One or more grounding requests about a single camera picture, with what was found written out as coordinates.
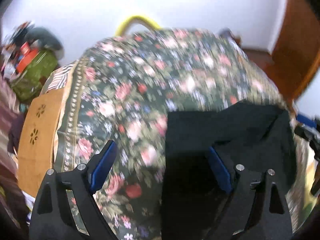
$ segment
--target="wooden door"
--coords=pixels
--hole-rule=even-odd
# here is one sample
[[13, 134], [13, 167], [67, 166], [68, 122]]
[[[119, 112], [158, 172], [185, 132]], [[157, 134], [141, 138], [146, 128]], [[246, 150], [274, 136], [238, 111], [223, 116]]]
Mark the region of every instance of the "wooden door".
[[307, 0], [288, 0], [267, 75], [287, 100], [296, 99], [320, 64], [320, 22]]

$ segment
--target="pile of clothes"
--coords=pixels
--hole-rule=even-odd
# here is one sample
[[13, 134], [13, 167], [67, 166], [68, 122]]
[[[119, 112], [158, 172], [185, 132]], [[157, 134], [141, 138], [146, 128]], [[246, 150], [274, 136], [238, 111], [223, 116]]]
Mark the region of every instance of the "pile of clothes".
[[2, 47], [1, 75], [20, 101], [31, 101], [63, 56], [58, 39], [30, 22], [21, 24]]

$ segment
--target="yellow cable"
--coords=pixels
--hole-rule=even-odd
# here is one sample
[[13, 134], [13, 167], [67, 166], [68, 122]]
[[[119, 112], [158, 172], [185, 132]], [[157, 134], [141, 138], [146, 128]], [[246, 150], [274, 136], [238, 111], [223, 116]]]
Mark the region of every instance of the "yellow cable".
[[146, 16], [132, 15], [129, 18], [127, 18], [126, 20], [124, 20], [119, 25], [119, 27], [116, 30], [115, 36], [123, 36], [125, 34], [126, 30], [129, 28], [129, 26], [133, 22], [138, 22], [138, 23], [144, 25], [149, 30], [159, 30], [159, 29], [161, 29], [159, 24], [157, 24], [154, 20], [152, 20], [152, 19], [150, 19], [150, 18], [148, 18]]

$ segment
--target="floral bedspread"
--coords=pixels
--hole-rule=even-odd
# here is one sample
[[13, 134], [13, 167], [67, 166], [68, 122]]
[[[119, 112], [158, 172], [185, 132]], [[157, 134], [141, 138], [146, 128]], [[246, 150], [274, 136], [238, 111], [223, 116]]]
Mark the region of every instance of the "floral bedspread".
[[[222, 110], [245, 98], [285, 105], [276, 86], [235, 44], [208, 31], [105, 39], [74, 68], [54, 167], [72, 170], [114, 140], [118, 156], [94, 195], [97, 205], [119, 239], [161, 239], [166, 113]], [[69, 194], [77, 226], [85, 232]]]

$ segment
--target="blue gripper pad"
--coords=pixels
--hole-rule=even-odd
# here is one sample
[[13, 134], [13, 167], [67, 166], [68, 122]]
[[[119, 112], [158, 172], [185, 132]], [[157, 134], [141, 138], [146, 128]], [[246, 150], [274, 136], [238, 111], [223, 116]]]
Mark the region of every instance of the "blue gripper pad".
[[99, 153], [99, 155], [100, 154], [102, 154], [102, 158], [100, 159], [96, 168], [92, 171], [92, 174], [89, 177], [89, 191], [92, 194], [94, 194], [97, 190], [100, 190], [104, 182], [106, 181], [107, 175], [109, 174], [109, 171], [111, 170], [111, 167], [116, 159], [116, 143], [111, 140], [108, 141]]
[[296, 120], [298, 122], [304, 123], [306, 126], [312, 127], [312, 128], [317, 128], [317, 124], [315, 121], [305, 117], [302, 114], [297, 114]]
[[213, 147], [210, 147], [207, 159], [219, 187], [227, 194], [230, 194], [233, 190], [231, 174]]

